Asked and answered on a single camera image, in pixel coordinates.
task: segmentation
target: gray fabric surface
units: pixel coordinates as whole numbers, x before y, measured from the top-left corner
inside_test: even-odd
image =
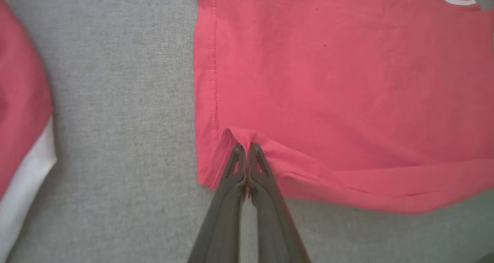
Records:
[[[44,61],[59,161],[10,263],[184,262],[212,198],[195,177],[196,0],[7,0]],[[494,191],[428,214],[288,200],[314,263],[471,263]],[[242,262],[256,262],[255,209]]]

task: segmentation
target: red t-shirt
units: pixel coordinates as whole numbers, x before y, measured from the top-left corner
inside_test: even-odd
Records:
[[[425,212],[494,186],[494,11],[475,0],[198,0],[198,179],[261,145],[289,196]]]
[[[52,111],[41,61],[20,22],[0,0],[0,200]]]

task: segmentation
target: red clothing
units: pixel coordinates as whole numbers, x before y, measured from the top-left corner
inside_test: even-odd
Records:
[[[56,162],[52,111],[41,61],[0,0],[0,263]]]
[[[263,147],[289,196],[424,212],[494,186],[494,11],[474,0],[198,0],[199,182]]]

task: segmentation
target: seam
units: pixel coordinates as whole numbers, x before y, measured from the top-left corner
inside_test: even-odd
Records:
[[[211,1],[211,37],[209,39],[210,49],[212,54],[210,57],[210,99],[211,108],[211,130],[215,133],[215,137],[219,138],[219,121],[218,121],[218,78],[217,78],[217,23],[218,12],[216,0]]]

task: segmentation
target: stitching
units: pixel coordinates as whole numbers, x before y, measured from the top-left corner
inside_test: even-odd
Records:
[[[210,37],[210,43],[212,40],[212,50],[213,53],[211,55],[212,60],[212,73],[210,76],[210,91],[212,91],[212,99],[211,103],[211,130],[215,131],[216,137],[219,136],[219,120],[218,120],[218,75],[217,75],[217,43],[216,43],[216,34],[217,34],[217,23],[218,23],[218,13],[217,13],[217,2],[216,0],[211,0],[212,4],[212,15],[211,15],[211,24],[212,24],[212,39]]]
[[[211,26],[212,26],[212,20],[213,20],[213,17],[214,17],[214,14],[211,13],[210,14],[210,29],[211,29]],[[208,38],[208,50],[211,50],[211,36],[209,36]],[[208,70],[207,70],[207,75],[210,76],[210,68],[211,68],[211,60],[208,59]],[[208,89],[209,91],[211,92],[211,77],[208,78]],[[210,98],[210,121],[211,121],[211,129],[212,129],[212,122],[213,122],[213,119],[214,119],[214,115],[213,115],[213,103],[212,103],[212,99]]]

